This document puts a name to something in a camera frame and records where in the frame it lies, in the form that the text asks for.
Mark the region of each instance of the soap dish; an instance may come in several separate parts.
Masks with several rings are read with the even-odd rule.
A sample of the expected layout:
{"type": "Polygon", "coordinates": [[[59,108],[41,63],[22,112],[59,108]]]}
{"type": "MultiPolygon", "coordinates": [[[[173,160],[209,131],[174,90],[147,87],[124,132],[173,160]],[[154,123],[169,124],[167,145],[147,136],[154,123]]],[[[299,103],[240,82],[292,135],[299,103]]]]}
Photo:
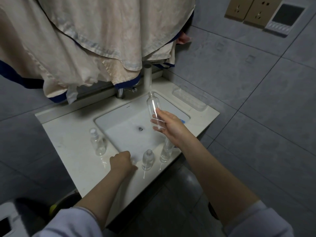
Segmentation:
{"type": "Polygon", "coordinates": [[[180,87],[175,86],[172,90],[172,95],[182,100],[184,103],[187,103],[192,108],[197,111],[204,111],[207,105],[201,102],[199,99],[195,98],[193,95],[189,94],[180,87]]]}

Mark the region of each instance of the white sink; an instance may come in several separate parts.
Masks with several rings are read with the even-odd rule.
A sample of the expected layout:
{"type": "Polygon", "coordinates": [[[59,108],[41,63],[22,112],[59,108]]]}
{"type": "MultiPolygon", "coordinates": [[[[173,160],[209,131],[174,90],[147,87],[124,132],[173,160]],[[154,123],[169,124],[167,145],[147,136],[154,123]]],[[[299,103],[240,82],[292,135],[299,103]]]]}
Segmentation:
{"type": "MultiPolygon", "coordinates": [[[[159,94],[155,93],[155,96],[159,98],[163,110],[185,122],[190,119],[159,94]]],[[[163,134],[152,129],[147,99],[148,95],[145,95],[94,120],[118,151],[130,151],[137,162],[143,158],[146,150],[155,149],[165,139],[163,134]]]]}

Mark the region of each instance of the white countertop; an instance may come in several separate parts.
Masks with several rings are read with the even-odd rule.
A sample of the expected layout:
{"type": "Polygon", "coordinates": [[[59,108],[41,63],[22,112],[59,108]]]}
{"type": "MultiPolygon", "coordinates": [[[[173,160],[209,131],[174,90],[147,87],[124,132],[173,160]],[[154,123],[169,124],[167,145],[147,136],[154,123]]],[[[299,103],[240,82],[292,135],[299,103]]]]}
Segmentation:
{"type": "MultiPolygon", "coordinates": [[[[190,117],[190,120],[185,123],[186,127],[195,136],[198,136],[219,115],[219,112],[209,106],[202,112],[196,111],[172,95],[174,86],[173,83],[161,77],[153,80],[152,91],[157,92],[186,113],[190,117]]],[[[137,88],[137,93],[125,92],[126,97],[123,100],[112,96],[43,123],[47,135],[82,197],[108,174],[110,171],[109,158],[118,153],[107,139],[106,153],[101,157],[95,155],[89,133],[89,129],[92,127],[98,129],[93,120],[148,93],[143,90],[143,86],[137,88]]],[[[136,163],[138,170],[120,187],[107,224],[179,156],[180,150],[176,149],[172,153],[171,159],[167,163],[161,164],[159,156],[162,146],[163,143],[153,150],[156,159],[149,171],[145,172],[141,168],[141,161],[136,163]]]]}

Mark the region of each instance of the electrical outlet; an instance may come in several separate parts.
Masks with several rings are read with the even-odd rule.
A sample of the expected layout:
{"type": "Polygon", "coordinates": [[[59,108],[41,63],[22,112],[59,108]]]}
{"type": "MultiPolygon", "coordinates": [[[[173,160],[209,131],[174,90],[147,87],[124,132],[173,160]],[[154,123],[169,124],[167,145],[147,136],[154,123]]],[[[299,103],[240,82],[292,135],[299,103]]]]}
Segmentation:
{"type": "Polygon", "coordinates": [[[281,2],[282,0],[254,0],[244,23],[264,28],[281,2]]]}
{"type": "Polygon", "coordinates": [[[230,0],[225,17],[242,21],[245,19],[252,3],[253,0],[230,0]]]}

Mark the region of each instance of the chrome faucet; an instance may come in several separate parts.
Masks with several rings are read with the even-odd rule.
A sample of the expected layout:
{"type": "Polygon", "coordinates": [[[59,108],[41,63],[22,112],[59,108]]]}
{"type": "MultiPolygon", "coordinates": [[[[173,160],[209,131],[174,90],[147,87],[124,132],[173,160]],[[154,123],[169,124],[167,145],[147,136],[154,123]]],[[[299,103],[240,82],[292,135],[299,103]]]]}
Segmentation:
{"type": "Polygon", "coordinates": [[[116,93],[116,98],[118,99],[124,99],[124,90],[126,91],[131,91],[131,92],[137,92],[137,88],[136,87],[129,87],[129,88],[121,88],[118,89],[117,93],[116,93]]]}

